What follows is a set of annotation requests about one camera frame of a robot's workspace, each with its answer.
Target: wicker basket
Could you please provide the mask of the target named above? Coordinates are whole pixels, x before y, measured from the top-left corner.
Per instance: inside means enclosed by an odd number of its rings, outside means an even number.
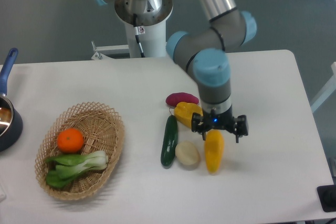
[[[84,136],[80,154],[105,151],[109,157],[103,171],[87,172],[61,189],[46,184],[46,175],[52,164],[45,159],[60,155],[57,148],[58,134],[68,128],[79,129]],[[107,105],[95,102],[77,104],[60,115],[43,140],[35,160],[36,179],[49,195],[62,200],[78,200],[92,196],[111,175],[122,151],[124,125],[118,112]]]

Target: saucepan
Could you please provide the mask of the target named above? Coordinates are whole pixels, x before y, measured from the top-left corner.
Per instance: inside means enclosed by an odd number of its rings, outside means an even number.
[[[0,72],[0,152],[11,147],[20,137],[23,123],[7,96],[7,80],[18,50],[12,48]]]

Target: green leafy vegetable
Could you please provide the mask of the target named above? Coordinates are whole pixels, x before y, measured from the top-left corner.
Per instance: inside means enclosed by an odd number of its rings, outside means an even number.
[[[89,170],[106,169],[108,160],[105,151],[96,151],[88,155],[69,154],[47,158],[47,163],[55,161],[57,165],[56,169],[48,172],[46,183],[51,187],[63,188]]]

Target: yellow pepper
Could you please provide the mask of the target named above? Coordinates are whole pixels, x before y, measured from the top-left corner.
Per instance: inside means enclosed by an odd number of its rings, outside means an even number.
[[[195,103],[179,102],[174,109],[176,119],[190,129],[193,113],[203,115],[202,108]]]
[[[221,165],[224,152],[224,138],[219,130],[211,130],[206,134],[204,153],[206,168],[209,173],[216,173]]]

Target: potato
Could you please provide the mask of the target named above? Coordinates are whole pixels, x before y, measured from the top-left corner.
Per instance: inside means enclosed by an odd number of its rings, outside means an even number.
[[[190,141],[178,143],[175,149],[175,155],[181,164],[189,167],[195,167],[201,160],[196,146]]]
[[[176,107],[176,105],[180,102],[189,102],[198,104],[200,101],[197,97],[193,96],[189,93],[172,93],[166,98],[166,103],[169,106]]]

